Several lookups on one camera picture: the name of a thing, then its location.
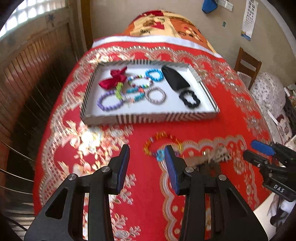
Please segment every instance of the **chair back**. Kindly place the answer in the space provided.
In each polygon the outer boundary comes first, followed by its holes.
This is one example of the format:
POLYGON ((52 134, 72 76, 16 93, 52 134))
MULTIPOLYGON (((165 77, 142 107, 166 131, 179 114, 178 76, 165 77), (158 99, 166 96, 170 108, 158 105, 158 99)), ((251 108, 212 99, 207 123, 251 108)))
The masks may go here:
POLYGON ((235 67, 234 67, 234 70, 235 72, 242 72, 248 76, 250 76, 252 79, 251 79, 251 83, 248 87, 248 90, 251 88, 254 80, 256 79, 256 76, 260 70, 260 67, 261 67, 261 64, 262 62, 261 61, 258 61, 257 59, 255 59, 254 57, 252 57, 251 55, 249 55, 247 52, 245 52, 243 50, 242 47, 239 48, 239 55, 237 57, 237 61, 235 63, 235 67), (252 70, 252 69, 249 69, 248 67, 244 66, 242 63, 241 63, 241 60, 247 62, 248 64, 254 66, 254 68, 256 69, 255 71, 252 70))

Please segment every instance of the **red floral tablecloth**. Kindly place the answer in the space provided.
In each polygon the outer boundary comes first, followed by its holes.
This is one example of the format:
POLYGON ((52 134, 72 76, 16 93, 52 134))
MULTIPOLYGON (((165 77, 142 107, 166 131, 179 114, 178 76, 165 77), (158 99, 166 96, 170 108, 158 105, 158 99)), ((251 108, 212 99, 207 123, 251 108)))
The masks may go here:
MULTIPOLYGON (((254 139, 271 140, 260 110, 235 71, 214 54, 168 43, 112 42, 90 50, 69 75, 53 108, 37 159, 34 205, 38 213, 69 173, 79 176, 107 165, 128 143, 131 158, 123 190, 110 195, 110 212, 115 240, 177 240, 184 211, 183 196, 175 196, 168 181, 165 163, 146 156, 143 145, 156 132, 166 131, 182 142, 183 156, 201 154, 223 144, 231 154, 221 171, 254 210, 269 195, 262 177, 242 158, 254 139), (217 102, 220 113, 212 120, 146 123, 132 126, 85 126, 79 117, 83 93, 97 62, 150 59, 186 62, 197 71, 217 102)), ((158 150, 170 143, 160 140, 158 150)), ((87 204, 83 234, 87 238, 87 204)), ((210 210, 206 211, 207 230, 210 210)))

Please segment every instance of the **black scrunchie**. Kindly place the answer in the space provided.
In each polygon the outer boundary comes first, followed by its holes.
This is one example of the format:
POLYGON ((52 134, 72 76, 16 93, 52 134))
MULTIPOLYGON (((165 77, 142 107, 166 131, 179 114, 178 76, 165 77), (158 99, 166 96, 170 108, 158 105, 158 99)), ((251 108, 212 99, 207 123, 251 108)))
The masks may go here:
POLYGON ((179 95, 179 98, 183 101, 184 105, 188 106, 190 109, 194 109, 200 105, 200 100, 197 98, 197 96, 194 94, 191 90, 184 90, 179 95), (195 103, 192 104, 188 100, 185 99, 184 95, 190 94, 191 97, 194 99, 195 103))

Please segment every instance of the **red satin bow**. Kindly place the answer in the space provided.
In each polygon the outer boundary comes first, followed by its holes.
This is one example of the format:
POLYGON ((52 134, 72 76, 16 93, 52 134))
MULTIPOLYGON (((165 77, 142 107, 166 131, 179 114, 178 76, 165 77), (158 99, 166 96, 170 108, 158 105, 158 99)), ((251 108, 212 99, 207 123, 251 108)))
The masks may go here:
POLYGON ((102 80, 99 83, 99 86, 101 86, 105 90, 109 90, 109 89, 115 88, 119 82, 124 83, 127 78, 124 75, 126 69, 127 69, 127 66, 125 66, 123 69, 111 70, 110 74, 111 74, 112 78, 102 80))

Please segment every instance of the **tray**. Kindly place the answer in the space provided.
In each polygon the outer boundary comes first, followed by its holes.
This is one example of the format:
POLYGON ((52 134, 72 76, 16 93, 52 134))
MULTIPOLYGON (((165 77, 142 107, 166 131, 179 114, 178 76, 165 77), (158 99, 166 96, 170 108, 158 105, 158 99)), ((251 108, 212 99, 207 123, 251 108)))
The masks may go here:
MULTIPOLYGON (((144 84, 146 82, 146 80, 138 79, 134 80, 133 83, 144 84)), ((130 86, 124 83, 123 89, 128 88, 130 86)), ((150 94, 150 97, 160 99, 161 94, 154 91, 150 94)), ((105 106, 116 103, 118 103, 118 99, 115 95, 109 96, 103 101, 105 106)), ((132 60, 99 63, 96 66, 86 87, 80 117, 86 125, 134 124, 164 121, 195 121, 214 118, 218 112, 219 108, 215 100, 191 65, 164 61, 132 60), (188 89, 193 90, 201 101, 199 107, 190 109, 185 106, 178 97, 182 90, 173 91, 165 79, 153 84, 153 87, 158 86, 166 93, 166 100, 161 105, 155 105, 146 99, 142 99, 132 104, 125 103, 121 108, 111 111, 102 111, 97 106, 98 98, 107 91, 101 88, 98 83, 103 79, 110 78, 110 70, 121 69, 127 66, 126 75, 132 76, 145 74, 147 69, 160 69, 163 65, 177 70, 186 79, 190 84, 188 89)))

